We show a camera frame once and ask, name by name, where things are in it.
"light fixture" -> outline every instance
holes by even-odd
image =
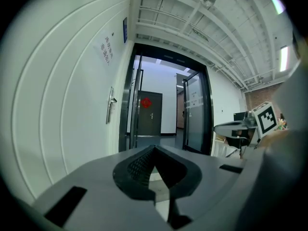
[[[200,2],[204,7],[210,8],[214,5],[215,0],[200,0]]]
[[[281,49],[280,72],[287,69],[289,48],[287,46]]]
[[[280,0],[271,0],[278,14],[281,14],[285,10],[285,6]]]

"ceiling beam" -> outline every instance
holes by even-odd
[[[166,12],[166,11],[162,11],[162,10],[158,11],[157,9],[149,8],[149,7],[145,7],[145,6],[140,6],[140,10],[152,11],[152,12],[156,12],[156,13],[161,13],[161,14],[164,14],[164,15],[166,15],[166,16],[170,16],[170,17],[172,17],[172,18],[174,18],[174,19],[177,19],[177,20],[179,20],[179,21],[182,21],[182,22],[186,23],[186,20],[184,20],[183,18],[178,17],[178,16],[176,16],[176,15],[173,15],[173,14],[171,14],[171,13],[168,13],[168,12]],[[209,36],[205,31],[203,31],[202,29],[198,28],[196,25],[194,25],[194,24],[192,24],[192,23],[189,23],[189,25],[190,25],[191,27],[197,29],[198,31],[200,31],[201,33],[203,33],[207,38],[211,39],[213,42],[215,42],[217,45],[219,45],[219,46],[225,51],[225,53],[226,53],[229,57],[232,58],[231,54],[230,54],[219,42],[217,42],[214,38],[212,38],[211,36]]]
[[[274,45],[274,37],[273,37],[273,33],[270,29],[270,23],[269,23],[269,19],[264,11],[263,6],[261,5],[261,3],[258,0],[248,0],[252,6],[252,8],[254,9],[254,11],[257,14],[258,19],[261,22],[261,25],[264,29],[265,32],[265,36],[269,45],[269,57],[270,57],[270,65],[272,67],[272,78],[273,80],[275,79],[275,74],[276,74],[276,52],[275,52],[275,45]]]
[[[170,42],[173,42],[175,44],[181,45],[185,48],[188,48],[199,55],[204,56],[217,66],[226,66],[228,74],[236,80],[236,82],[242,87],[244,86],[246,89],[249,89],[245,82],[239,77],[239,75],[231,68],[229,63],[224,60],[221,56],[219,56],[216,52],[214,52],[212,49],[207,47],[206,45],[192,39],[189,36],[186,36],[184,34],[180,34],[177,31],[174,31],[172,29],[168,29],[165,27],[157,26],[157,25],[151,25],[147,23],[141,23],[137,22],[137,33],[138,34],[144,34],[151,37],[161,38],[168,40]]]
[[[194,17],[194,15],[198,12],[199,8],[201,6],[201,2],[198,2],[197,6],[193,9],[191,15],[189,16],[189,19],[185,22],[183,28],[181,29],[181,33],[184,33],[185,29],[187,28],[187,26],[190,24],[190,22],[192,21],[192,18]]]
[[[197,2],[193,0],[177,0],[177,1],[182,2],[192,8],[195,8],[198,4]],[[246,54],[246,51],[244,50],[243,46],[241,45],[239,40],[236,38],[236,36],[231,32],[231,30],[221,20],[219,20],[215,15],[213,15],[210,11],[208,11],[206,8],[200,7],[199,12],[204,14],[207,18],[213,21],[221,30],[224,31],[224,33],[231,39],[231,41],[235,44],[236,48],[242,54],[252,74],[255,75],[256,72],[250,62],[250,59],[248,58]]]
[[[244,93],[246,93],[246,92],[252,92],[252,91],[255,91],[255,90],[263,89],[263,88],[265,88],[265,87],[270,87],[270,86],[273,86],[273,85],[276,85],[276,84],[285,82],[288,78],[289,78],[289,76],[284,76],[284,77],[275,79],[275,80],[271,81],[270,83],[268,83],[268,84],[266,84],[266,85],[260,84],[260,85],[254,87],[254,88],[252,88],[252,89],[250,89],[250,90],[244,91]]]
[[[258,75],[252,76],[252,77],[250,77],[250,78],[247,78],[247,79],[245,79],[244,81],[248,81],[248,80],[250,80],[250,79],[253,79],[254,77],[259,77],[259,76],[268,74],[268,73],[270,73],[271,71],[274,71],[274,70],[275,70],[275,69],[271,69],[271,70],[266,71],[266,72],[264,72],[264,73],[262,73],[262,74],[258,74]]]

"red paper cutting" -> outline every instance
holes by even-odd
[[[149,98],[144,98],[141,100],[141,104],[143,105],[144,108],[149,108],[151,106],[151,101]]]

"brick wall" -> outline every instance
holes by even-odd
[[[245,93],[247,109],[252,110],[253,108],[259,106],[266,101],[272,102],[274,105],[276,116],[277,118],[280,118],[281,111],[277,104],[275,104],[275,102],[272,100],[272,96],[281,84],[282,83]]]

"black object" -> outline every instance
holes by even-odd
[[[227,165],[227,164],[224,164],[224,165],[220,166],[219,168],[233,172],[233,173],[238,173],[238,174],[240,174],[243,170],[242,167],[235,167],[235,166],[231,166],[231,165]]]
[[[233,120],[234,120],[234,121],[243,121],[244,118],[245,118],[245,113],[246,113],[246,112],[234,113],[234,114],[233,114]]]
[[[59,227],[63,227],[86,191],[87,190],[82,187],[72,187],[71,190],[69,190],[66,195],[45,214],[45,218]]]
[[[169,188],[170,199],[191,195],[202,178],[200,168],[193,162],[151,145],[117,164],[113,170],[114,181],[130,198],[154,201],[155,193],[148,189],[154,167]]]

